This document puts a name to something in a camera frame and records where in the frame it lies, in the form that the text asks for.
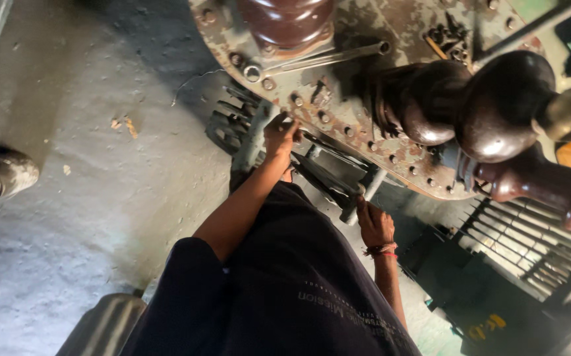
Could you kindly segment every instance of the hand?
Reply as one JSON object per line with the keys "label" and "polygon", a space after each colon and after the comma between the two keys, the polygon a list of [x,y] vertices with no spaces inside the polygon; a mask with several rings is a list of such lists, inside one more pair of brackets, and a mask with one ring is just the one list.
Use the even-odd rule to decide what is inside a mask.
{"label": "hand", "polygon": [[286,118],[288,118],[288,112],[284,111],[274,117],[263,130],[266,140],[266,160],[286,157],[289,164],[292,143],[300,142],[303,138],[303,134],[299,131],[298,119],[284,122]]}
{"label": "hand", "polygon": [[356,197],[358,225],[360,235],[367,247],[380,246],[393,243],[393,226],[391,215],[378,209],[359,195]]}

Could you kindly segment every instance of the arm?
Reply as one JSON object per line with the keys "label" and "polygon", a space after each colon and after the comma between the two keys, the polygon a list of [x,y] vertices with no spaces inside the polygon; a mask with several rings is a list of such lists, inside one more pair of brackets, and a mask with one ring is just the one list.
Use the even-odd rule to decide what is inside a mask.
{"label": "arm", "polygon": [[[358,224],[365,246],[374,247],[393,243],[393,219],[373,204],[365,201],[359,196],[358,203]],[[398,280],[398,261],[395,256],[373,255],[376,267],[376,285],[382,292],[396,316],[406,327],[404,310],[402,309],[402,299],[400,297],[400,284]]]}
{"label": "arm", "polygon": [[266,126],[264,162],[193,234],[206,241],[222,262],[248,233],[266,197],[290,165],[292,143],[300,133],[298,121],[286,124],[286,118],[287,113],[281,113]]}

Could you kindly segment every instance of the concrete floor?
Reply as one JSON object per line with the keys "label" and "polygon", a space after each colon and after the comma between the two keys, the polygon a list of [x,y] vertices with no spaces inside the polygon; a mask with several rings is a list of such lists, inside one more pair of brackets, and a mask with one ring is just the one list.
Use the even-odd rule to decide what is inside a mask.
{"label": "concrete floor", "polygon": [[[170,105],[186,80],[218,68],[184,1],[15,1],[0,39],[0,143],[42,172],[0,202],[0,355],[54,355],[101,296],[145,288],[172,244],[224,200],[230,157],[206,138],[204,120],[225,74],[192,80]],[[110,127],[125,115],[135,139]],[[360,251],[358,228],[295,182]],[[400,237],[424,223],[459,226],[471,210],[382,190],[374,201]],[[423,354],[459,354],[461,340],[419,286],[402,275],[401,291]]]}

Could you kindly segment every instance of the nut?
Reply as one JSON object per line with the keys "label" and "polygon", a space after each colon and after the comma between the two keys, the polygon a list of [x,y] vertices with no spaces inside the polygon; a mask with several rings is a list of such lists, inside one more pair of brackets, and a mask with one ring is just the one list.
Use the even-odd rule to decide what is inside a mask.
{"label": "nut", "polygon": [[265,90],[273,90],[275,88],[275,82],[271,78],[264,79],[261,85]]}
{"label": "nut", "polygon": [[264,57],[266,58],[270,58],[272,57],[275,52],[277,51],[277,48],[275,46],[273,46],[272,44],[266,43],[262,48],[261,48],[261,53]]}
{"label": "nut", "polygon": [[202,22],[204,23],[214,23],[217,21],[217,16],[211,11],[211,9],[204,9],[202,12]]}
{"label": "nut", "polygon": [[239,67],[242,65],[242,56],[237,53],[232,53],[230,55],[230,63],[233,64],[235,67]]}

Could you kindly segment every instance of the wrist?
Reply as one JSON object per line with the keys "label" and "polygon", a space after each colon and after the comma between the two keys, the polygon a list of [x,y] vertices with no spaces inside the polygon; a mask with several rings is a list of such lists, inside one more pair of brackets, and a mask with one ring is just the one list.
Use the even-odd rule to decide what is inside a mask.
{"label": "wrist", "polygon": [[397,260],[398,256],[394,253],[381,253],[379,255],[372,255],[374,260]]}
{"label": "wrist", "polygon": [[277,151],[275,153],[266,153],[263,165],[284,166],[283,170],[290,165],[290,152]]}

